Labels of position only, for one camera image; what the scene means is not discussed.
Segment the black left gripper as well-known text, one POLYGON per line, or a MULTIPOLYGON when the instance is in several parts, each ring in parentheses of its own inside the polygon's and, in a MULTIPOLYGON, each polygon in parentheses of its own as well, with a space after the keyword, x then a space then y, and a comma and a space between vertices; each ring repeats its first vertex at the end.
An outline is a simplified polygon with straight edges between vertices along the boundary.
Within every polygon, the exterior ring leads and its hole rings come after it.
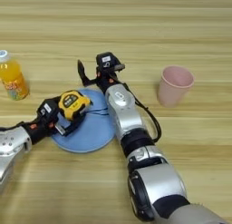
MULTIPOLYGON (((77 130, 85 119, 86 114, 78 114, 72 121, 67 120, 62 114, 60 114, 60 133, 62 136, 68 136, 73 131, 77 130)), ((32 144, 36 144, 45 137, 50 137, 56 134, 58 131, 55 128, 55 124, 58 122, 58 115, 37 115, 37 117, 31 122, 24 122, 22 127, 28 133, 32 144)))

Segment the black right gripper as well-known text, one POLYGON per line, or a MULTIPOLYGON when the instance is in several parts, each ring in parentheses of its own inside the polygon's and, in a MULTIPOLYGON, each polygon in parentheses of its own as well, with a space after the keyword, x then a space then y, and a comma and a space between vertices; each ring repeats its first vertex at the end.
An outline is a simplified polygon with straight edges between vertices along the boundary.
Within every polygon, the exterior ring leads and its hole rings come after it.
MULTIPOLYGON (((82 80, 82 84, 85 87, 96 84, 103 93, 106 93, 106 91, 111 86, 116 84, 121 84, 121 82, 117 78, 116 73, 107 73, 107 72, 98 71, 96 73, 96 78, 90 80, 86 76, 83 64, 80 60, 77 61, 77 68, 78 68, 78 74, 82 80)), ((114 72, 120 72, 123 69, 125 69, 125 64, 117 64, 114 66, 114 72)))

